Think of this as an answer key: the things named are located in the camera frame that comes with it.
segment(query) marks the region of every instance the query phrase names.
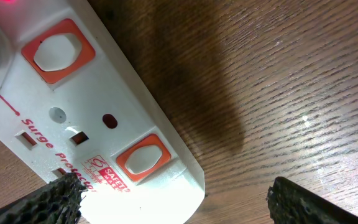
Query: black textured object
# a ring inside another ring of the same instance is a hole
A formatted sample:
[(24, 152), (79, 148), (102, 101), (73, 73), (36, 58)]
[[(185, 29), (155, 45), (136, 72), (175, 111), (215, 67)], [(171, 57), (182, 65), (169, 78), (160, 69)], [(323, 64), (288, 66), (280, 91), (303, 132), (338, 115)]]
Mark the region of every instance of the black textured object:
[(267, 205), (275, 224), (358, 223), (357, 216), (284, 177), (277, 177), (269, 187)]
[(74, 173), (0, 209), (0, 224), (72, 224), (81, 217), (81, 185)]

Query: safety mark label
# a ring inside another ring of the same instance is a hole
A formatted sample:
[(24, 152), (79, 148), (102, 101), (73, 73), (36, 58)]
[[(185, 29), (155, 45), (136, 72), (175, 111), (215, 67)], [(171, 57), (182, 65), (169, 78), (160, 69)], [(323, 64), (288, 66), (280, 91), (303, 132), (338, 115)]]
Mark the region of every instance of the safety mark label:
[(100, 184), (108, 184), (114, 190), (120, 192), (130, 192), (131, 190), (117, 175), (117, 173), (109, 166), (109, 164), (100, 155), (84, 161), (83, 166), (85, 172)]

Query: surge protector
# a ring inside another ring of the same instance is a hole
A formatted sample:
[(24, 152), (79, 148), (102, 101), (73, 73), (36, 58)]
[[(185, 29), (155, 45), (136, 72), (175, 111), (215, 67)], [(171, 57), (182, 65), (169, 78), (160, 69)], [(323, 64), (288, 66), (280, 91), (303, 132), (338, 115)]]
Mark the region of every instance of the surge protector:
[(0, 140), (99, 223), (184, 223), (204, 174), (86, 0), (0, 0)]

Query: wood grain surface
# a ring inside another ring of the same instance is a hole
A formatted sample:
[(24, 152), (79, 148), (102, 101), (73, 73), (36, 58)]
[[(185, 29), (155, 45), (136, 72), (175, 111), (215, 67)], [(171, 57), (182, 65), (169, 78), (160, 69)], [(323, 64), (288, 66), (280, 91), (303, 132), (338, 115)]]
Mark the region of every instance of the wood grain surface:
[[(205, 171), (188, 223), (272, 223), (278, 175), (358, 215), (358, 1), (89, 2)], [(0, 143), (0, 207), (43, 184)]]

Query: red line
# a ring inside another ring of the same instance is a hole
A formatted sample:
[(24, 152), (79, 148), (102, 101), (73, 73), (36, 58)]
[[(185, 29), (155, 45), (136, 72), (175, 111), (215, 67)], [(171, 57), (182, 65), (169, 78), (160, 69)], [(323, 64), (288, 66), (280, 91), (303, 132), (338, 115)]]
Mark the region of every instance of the red line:
[(15, 108), (13, 108), (13, 106), (10, 103), (8, 103), (5, 100), (5, 98), (1, 96), (1, 94), (0, 94), (0, 99), (3, 100), (3, 102), (5, 102), (5, 104), (7, 104), (7, 106), (10, 107), (11, 110), (13, 110), (13, 112), (15, 112), (16, 116), (20, 116), (20, 113), (17, 110), (15, 110)]

